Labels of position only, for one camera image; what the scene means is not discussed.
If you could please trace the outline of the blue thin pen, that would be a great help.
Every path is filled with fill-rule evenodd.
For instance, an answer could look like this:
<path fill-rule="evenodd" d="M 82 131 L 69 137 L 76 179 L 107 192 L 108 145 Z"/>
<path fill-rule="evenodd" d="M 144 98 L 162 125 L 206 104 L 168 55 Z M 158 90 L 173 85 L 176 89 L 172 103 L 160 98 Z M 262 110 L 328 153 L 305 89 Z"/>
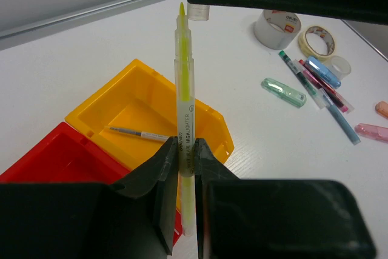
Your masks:
<path fill-rule="evenodd" d="M 165 135 L 160 135 L 160 134 L 150 133 L 145 131 L 137 131 L 137 130 L 127 129 L 123 127 L 105 126 L 105 130 L 123 134 L 123 135 L 137 136 L 139 138 L 158 141 L 158 142 L 166 142 L 169 139 L 169 137 Z"/>

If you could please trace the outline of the yellow highlighter pen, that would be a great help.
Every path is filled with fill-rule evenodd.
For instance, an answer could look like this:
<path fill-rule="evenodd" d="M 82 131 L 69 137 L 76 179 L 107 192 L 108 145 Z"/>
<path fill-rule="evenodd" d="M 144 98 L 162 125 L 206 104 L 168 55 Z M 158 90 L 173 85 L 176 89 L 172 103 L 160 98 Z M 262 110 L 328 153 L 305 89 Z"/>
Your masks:
<path fill-rule="evenodd" d="M 175 30 L 175 88 L 179 165 L 179 199 L 183 235 L 195 230 L 195 82 L 192 36 L 184 4 Z"/>

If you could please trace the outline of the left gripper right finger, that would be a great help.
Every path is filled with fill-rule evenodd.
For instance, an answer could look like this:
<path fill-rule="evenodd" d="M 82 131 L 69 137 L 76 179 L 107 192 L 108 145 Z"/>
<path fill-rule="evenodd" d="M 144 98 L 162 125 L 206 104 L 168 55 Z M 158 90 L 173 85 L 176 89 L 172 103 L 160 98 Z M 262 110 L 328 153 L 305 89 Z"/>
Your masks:
<path fill-rule="evenodd" d="M 199 258 L 375 258 L 353 193 L 335 180 L 240 179 L 195 142 Z"/>

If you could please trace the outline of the clear highlighter cap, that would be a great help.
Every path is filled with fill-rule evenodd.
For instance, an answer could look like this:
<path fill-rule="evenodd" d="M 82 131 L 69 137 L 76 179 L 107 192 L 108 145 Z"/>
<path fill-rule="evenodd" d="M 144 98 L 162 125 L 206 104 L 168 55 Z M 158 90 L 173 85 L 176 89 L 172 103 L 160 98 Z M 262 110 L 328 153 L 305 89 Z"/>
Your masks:
<path fill-rule="evenodd" d="M 207 21 L 209 12 L 209 5 L 187 3 L 187 17 L 192 21 Z"/>

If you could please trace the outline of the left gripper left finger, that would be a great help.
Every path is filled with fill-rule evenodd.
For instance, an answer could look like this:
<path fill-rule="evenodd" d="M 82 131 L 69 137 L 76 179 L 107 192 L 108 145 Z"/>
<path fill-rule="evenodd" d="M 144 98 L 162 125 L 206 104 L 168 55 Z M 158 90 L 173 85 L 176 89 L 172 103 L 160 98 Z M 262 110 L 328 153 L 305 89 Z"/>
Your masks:
<path fill-rule="evenodd" d="M 1 184 L 2 258 L 167 258 L 178 141 L 112 184 Z"/>

